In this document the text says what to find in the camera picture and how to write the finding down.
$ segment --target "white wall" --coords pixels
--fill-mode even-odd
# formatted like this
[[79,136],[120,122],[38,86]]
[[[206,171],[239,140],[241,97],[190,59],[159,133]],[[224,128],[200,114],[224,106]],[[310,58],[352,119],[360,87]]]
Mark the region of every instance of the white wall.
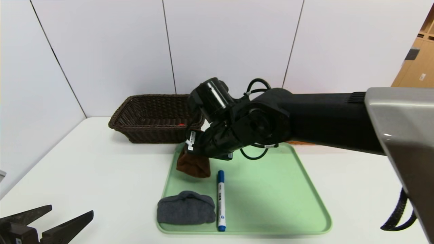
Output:
[[254,78],[282,87],[302,0],[164,0],[178,93],[218,77],[233,97]]
[[433,0],[305,0],[284,88],[391,86]]
[[34,0],[88,117],[112,116],[131,95],[174,94],[161,0]]
[[0,198],[85,118],[28,0],[1,1],[1,31]]

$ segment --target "marker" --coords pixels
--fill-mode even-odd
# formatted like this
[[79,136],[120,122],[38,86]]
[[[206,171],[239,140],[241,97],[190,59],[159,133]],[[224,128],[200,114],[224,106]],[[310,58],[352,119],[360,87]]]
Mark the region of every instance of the marker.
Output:
[[218,172],[218,231],[226,230],[226,208],[224,206],[224,172]]

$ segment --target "brown wicker basket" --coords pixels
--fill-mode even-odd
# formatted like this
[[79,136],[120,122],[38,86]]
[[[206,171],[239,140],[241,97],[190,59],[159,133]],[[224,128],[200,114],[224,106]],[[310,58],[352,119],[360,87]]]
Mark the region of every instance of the brown wicker basket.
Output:
[[[183,142],[186,126],[194,119],[187,98],[188,95],[130,96],[113,114],[108,126],[132,143]],[[190,129],[200,129],[204,120],[202,115],[196,116]]]

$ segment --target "gray folded fabric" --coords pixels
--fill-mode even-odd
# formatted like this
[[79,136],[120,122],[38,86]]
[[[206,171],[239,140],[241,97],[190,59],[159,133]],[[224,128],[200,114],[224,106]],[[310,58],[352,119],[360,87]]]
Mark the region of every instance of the gray folded fabric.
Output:
[[203,224],[216,221],[215,204],[210,196],[183,191],[177,196],[161,199],[157,222],[167,224]]

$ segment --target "brown cloth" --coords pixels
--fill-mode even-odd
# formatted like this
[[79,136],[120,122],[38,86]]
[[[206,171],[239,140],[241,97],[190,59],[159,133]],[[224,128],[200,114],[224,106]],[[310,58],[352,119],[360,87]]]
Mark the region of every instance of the brown cloth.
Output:
[[176,170],[196,178],[207,178],[211,176],[210,159],[205,156],[186,153],[187,144],[179,154]]

